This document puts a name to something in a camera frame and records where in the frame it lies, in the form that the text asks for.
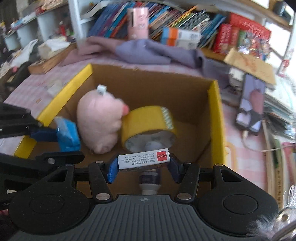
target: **yellow box edge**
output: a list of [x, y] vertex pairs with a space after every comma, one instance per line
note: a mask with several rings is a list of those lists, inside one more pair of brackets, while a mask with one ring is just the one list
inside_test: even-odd
[[211, 118], [211, 152], [212, 164], [226, 164], [225, 161], [225, 127], [223, 107], [218, 82], [211, 83], [208, 90]]
[[[92, 64], [86, 65], [74, 78], [72, 78], [65, 87], [53, 98], [46, 108], [36, 118], [38, 121], [48, 126], [61, 111], [64, 105], [78, 90], [78, 88], [93, 73]], [[36, 145], [36, 141], [29, 136], [25, 136], [18, 145], [14, 155], [21, 158], [28, 158]]]

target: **red logo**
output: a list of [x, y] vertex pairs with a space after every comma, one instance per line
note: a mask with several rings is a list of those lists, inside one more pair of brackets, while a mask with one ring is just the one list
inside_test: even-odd
[[158, 161], [165, 161], [168, 159], [168, 156], [165, 151], [160, 151], [156, 153]]

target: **white box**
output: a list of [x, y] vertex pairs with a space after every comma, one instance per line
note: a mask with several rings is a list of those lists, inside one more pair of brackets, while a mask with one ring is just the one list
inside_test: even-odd
[[119, 169], [166, 165], [168, 162], [170, 162], [170, 153], [167, 148], [118, 156]]

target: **red box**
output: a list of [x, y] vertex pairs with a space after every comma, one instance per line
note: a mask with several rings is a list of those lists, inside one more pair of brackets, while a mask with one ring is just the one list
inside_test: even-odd
[[229, 48], [234, 48], [237, 46], [237, 41], [239, 39], [239, 27], [232, 26], [230, 34]]
[[214, 52], [227, 54], [228, 45], [230, 43], [231, 37], [231, 24], [223, 23], [219, 27], [219, 32], [216, 37]]
[[166, 151], [157, 152], [156, 155], [158, 161], [166, 161], [168, 159]]
[[233, 26], [239, 27], [242, 30], [252, 30], [253, 33], [260, 35], [264, 39], [270, 38], [271, 31], [253, 20], [235, 13], [230, 13], [229, 18], [229, 23]]

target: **pink cylinder container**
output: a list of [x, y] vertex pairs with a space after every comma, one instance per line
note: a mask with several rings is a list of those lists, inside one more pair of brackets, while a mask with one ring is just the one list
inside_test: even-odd
[[148, 39], [148, 8], [128, 8], [128, 39]]

